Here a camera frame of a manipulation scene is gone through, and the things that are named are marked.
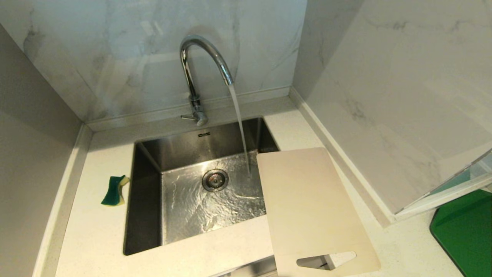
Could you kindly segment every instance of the drain strainer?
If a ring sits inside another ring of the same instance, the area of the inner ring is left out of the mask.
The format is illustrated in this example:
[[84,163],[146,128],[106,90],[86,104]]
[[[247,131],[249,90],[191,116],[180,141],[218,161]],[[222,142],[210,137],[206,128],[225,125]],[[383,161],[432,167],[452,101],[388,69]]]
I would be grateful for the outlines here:
[[227,173],[220,169],[213,169],[205,173],[202,178],[203,187],[211,192],[223,190],[229,182]]

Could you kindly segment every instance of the sink basin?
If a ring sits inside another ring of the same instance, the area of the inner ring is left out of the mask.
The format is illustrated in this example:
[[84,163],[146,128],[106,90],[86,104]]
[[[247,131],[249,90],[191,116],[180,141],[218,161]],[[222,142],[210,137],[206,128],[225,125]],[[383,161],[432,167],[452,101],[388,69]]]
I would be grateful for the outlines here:
[[256,163],[278,151],[262,118],[135,143],[123,253],[131,255],[266,214]]

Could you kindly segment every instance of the faucet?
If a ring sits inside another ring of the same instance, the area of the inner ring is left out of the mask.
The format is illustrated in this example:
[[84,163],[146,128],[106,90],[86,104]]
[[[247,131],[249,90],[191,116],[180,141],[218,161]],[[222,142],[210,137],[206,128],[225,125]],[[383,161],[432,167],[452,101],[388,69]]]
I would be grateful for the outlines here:
[[199,35],[188,35],[181,42],[180,53],[181,53],[181,64],[183,65],[184,75],[186,77],[186,82],[189,87],[189,102],[191,104],[191,115],[182,115],[183,119],[192,119],[195,120],[197,126],[203,126],[209,120],[203,110],[202,105],[200,104],[200,95],[196,93],[195,86],[193,85],[193,79],[191,78],[191,72],[189,70],[188,64],[188,48],[192,45],[198,45],[203,50],[205,50],[214,60],[215,64],[218,66],[220,73],[222,74],[222,78],[227,86],[232,85],[234,82],[232,80],[231,73],[227,64],[225,63],[224,58],[219,53],[217,48],[210,43],[210,41]]

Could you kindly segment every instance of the green sponge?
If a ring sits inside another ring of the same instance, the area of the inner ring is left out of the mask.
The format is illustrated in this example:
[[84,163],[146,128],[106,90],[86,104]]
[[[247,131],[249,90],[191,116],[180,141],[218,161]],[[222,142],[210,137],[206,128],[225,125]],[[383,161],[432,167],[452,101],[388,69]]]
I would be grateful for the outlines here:
[[105,206],[119,206],[124,204],[122,188],[130,179],[125,175],[121,177],[111,176],[109,178],[109,188],[101,204]]

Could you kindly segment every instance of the white cutting board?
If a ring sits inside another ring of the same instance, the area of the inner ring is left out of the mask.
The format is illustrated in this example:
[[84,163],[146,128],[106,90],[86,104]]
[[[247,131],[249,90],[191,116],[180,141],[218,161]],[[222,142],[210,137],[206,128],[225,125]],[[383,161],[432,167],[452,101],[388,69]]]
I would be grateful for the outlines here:
[[[257,157],[279,277],[341,277],[376,271],[380,263],[325,148]],[[333,270],[297,260],[354,251]]]

